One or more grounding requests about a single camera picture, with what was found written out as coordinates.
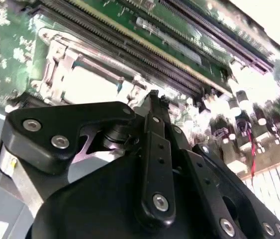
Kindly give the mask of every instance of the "metal bracket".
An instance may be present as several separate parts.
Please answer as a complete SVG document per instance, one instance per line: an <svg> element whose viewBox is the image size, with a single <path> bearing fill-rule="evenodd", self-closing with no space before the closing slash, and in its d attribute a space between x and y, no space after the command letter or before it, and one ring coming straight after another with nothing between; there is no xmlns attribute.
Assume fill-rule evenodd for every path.
<svg viewBox="0 0 280 239"><path fill-rule="evenodd" d="M204 158L203 161L206 161L208 168L216 170L217 175L220 175L221 178L220 184L236 198L239 211L238 222L245 236L247 238L280 239L280 221L225 163L206 145L197 144L192 150Z"/></svg>
<svg viewBox="0 0 280 239"><path fill-rule="evenodd" d="M17 158L48 174L60 174L77 154L78 138L84 127L98 132L108 125L134 119L133 110L121 102L21 109L6 116L1 139ZM38 124L40 128L28 130L25 123L35 129ZM67 141L65 147L61 145L64 141Z"/></svg>
<svg viewBox="0 0 280 239"><path fill-rule="evenodd" d="M141 155L140 202L136 213L149 230L169 227L175 220L175 193L170 142L165 139L158 91L146 101L150 111L145 119Z"/></svg>

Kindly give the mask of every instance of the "capacitor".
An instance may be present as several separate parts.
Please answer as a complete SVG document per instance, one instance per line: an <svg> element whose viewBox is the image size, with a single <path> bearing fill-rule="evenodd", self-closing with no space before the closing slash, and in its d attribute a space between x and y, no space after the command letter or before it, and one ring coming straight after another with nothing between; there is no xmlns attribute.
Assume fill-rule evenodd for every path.
<svg viewBox="0 0 280 239"><path fill-rule="evenodd" d="M235 128L231 123L228 123L228 137L231 141L236 139Z"/></svg>
<svg viewBox="0 0 280 239"><path fill-rule="evenodd" d="M247 135L247 130L251 128L251 121L249 116L245 111L242 111L241 114L236 119L236 125L242 136Z"/></svg>
<svg viewBox="0 0 280 239"><path fill-rule="evenodd" d="M238 101L235 97L231 98L228 101L228 104L229 104L230 112L234 117L240 115L241 109L239 108Z"/></svg>
<svg viewBox="0 0 280 239"><path fill-rule="evenodd" d="M266 125L267 120L264 114L264 111L257 105L254 105L254 112L259 125Z"/></svg>
<svg viewBox="0 0 280 239"><path fill-rule="evenodd" d="M246 111L249 109L250 101L248 100L247 94L245 91L236 92L236 98L239 103L241 110Z"/></svg>

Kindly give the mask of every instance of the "green circuit board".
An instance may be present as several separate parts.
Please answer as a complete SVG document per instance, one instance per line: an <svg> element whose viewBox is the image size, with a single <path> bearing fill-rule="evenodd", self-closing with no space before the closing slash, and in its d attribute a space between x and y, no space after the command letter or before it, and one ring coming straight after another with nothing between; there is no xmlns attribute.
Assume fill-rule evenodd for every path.
<svg viewBox="0 0 280 239"><path fill-rule="evenodd" d="M212 17L222 18L220 11L216 7L209 9L205 0L190 1L200 6ZM123 30L128 31L133 38L146 41L160 53L170 56L184 66L189 66L221 87L228 88L223 83L226 76L222 72L222 67L227 65L233 56L212 39L201 34L192 25L159 4L157 0L153 1L153 8L145 6L147 1L140 1L140 4L135 4L136 11L127 8L117 0L67 0L67 2L73 2L81 9L86 9L98 19L109 20L115 27L122 26ZM195 52L200 56L201 64L197 64L172 46L165 44L160 37L137 26L135 24L137 17L143 16L139 12L144 12L151 18L162 22L175 34L185 39L187 44L196 49ZM223 23L228 24L228 20L222 20ZM20 95L24 91L31 92L30 79L42 77L48 51L48 46L37 36L37 31L42 27L70 32L41 15L34 18L16 15L8 10L3 0L0 0L0 107L3 108L6 105L6 100L10 96ZM248 42L256 46L252 40L248 40ZM275 64L274 78L276 81L280 81L280 59L274 57L271 61Z"/></svg>
<svg viewBox="0 0 280 239"><path fill-rule="evenodd" d="M34 40L29 20L0 6L0 107L12 94L26 90Z"/></svg>

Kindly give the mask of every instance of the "black capacitor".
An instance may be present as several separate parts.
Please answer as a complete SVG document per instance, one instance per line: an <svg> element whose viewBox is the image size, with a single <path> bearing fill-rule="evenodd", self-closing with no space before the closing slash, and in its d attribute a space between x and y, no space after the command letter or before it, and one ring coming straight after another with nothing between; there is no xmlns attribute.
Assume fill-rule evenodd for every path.
<svg viewBox="0 0 280 239"><path fill-rule="evenodd" d="M259 125L265 125L267 123L264 111L258 106L254 105L254 112Z"/></svg>
<svg viewBox="0 0 280 239"><path fill-rule="evenodd" d="M247 130L251 128L249 116L245 111L242 111L239 116L235 117L235 119L238 130L241 132L242 136L245 136Z"/></svg>

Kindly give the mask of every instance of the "hole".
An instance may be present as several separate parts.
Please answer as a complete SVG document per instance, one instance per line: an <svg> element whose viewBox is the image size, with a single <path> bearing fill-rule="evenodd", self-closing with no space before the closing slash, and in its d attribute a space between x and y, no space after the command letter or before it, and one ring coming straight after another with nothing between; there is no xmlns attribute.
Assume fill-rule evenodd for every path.
<svg viewBox="0 0 280 239"><path fill-rule="evenodd" d="M225 205L226 205L226 207L227 207L227 209L228 209L228 211L230 213L231 218L234 221L237 220L237 218L238 218L237 207L235 206L233 201L230 198L226 197L226 196L223 196L223 201L224 201L224 203L225 203Z"/></svg>
<svg viewBox="0 0 280 239"><path fill-rule="evenodd" d="M34 122L28 123L28 126L31 127L31 128L37 128L37 124L34 123Z"/></svg>
<svg viewBox="0 0 280 239"><path fill-rule="evenodd" d="M62 138L57 139L58 144L65 144L65 141Z"/></svg>
<svg viewBox="0 0 280 239"><path fill-rule="evenodd" d="M162 158L159 158L158 161L159 161L160 164L165 164L165 161L164 161L164 159L162 159Z"/></svg>
<svg viewBox="0 0 280 239"><path fill-rule="evenodd" d="M208 178L204 178L204 181L205 181L205 183L206 183L207 185L210 184L210 180L209 180Z"/></svg>
<svg viewBox="0 0 280 239"><path fill-rule="evenodd" d="M158 201L160 207L164 206L164 201L161 197L158 197L156 200Z"/></svg>
<svg viewBox="0 0 280 239"><path fill-rule="evenodd" d="M225 224L225 227L226 227L226 229L227 229L228 231L231 230L231 226L230 226L229 224Z"/></svg>

